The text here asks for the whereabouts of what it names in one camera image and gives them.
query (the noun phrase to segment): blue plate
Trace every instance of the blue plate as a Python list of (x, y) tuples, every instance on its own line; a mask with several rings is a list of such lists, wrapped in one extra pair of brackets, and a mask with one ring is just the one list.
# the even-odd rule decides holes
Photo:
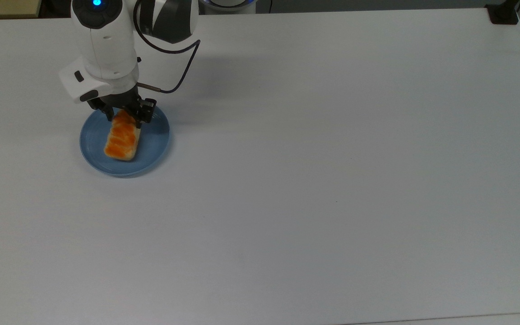
[(101, 111), (89, 115), (81, 128), (80, 149), (93, 168), (112, 176), (131, 176), (148, 171), (163, 158), (170, 139), (170, 124), (163, 112), (156, 108), (151, 122), (142, 124), (136, 156), (130, 161), (121, 161), (103, 152), (110, 128), (111, 122)]

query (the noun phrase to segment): salmon slice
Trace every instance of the salmon slice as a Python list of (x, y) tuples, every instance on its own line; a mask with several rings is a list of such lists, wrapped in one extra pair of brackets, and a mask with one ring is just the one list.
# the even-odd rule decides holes
[(140, 129), (136, 128), (136, 120), (120, 109), (111, 120), (111, 130), (103, 152), (114, 159), (132, 160), (138, 149), (139, 138)]

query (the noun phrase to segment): table surface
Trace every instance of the table surface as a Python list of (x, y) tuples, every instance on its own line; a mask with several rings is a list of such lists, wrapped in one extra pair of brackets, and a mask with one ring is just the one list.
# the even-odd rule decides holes
[[(128, 179), (80, 154), (71, 26), (0, 21), (0, 324), (520, 313), (520, 24), (200, 17), (182, 88), (141, 93), (171, 147)], [(136, 49), (162, 88), (189, 56)]]

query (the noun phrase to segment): wooden shelf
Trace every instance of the wooden shelf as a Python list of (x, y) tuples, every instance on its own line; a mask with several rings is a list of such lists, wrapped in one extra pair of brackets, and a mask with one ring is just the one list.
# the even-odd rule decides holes
[(0, 0), (0, 19), (37, 18), (42, 0)]

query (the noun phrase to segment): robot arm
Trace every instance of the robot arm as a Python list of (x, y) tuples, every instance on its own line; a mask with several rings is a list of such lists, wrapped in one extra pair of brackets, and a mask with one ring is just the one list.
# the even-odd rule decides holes
[(134, 21), (142, 33), (178, 43), (194, 32), (197, 0), (73, 0), (71, 12), (81, 57), (60, 71), (70, 96), (110, 121), (117, 107), (136, 119), (136, 127), (149, 123), (156, 101), (138, 94)]

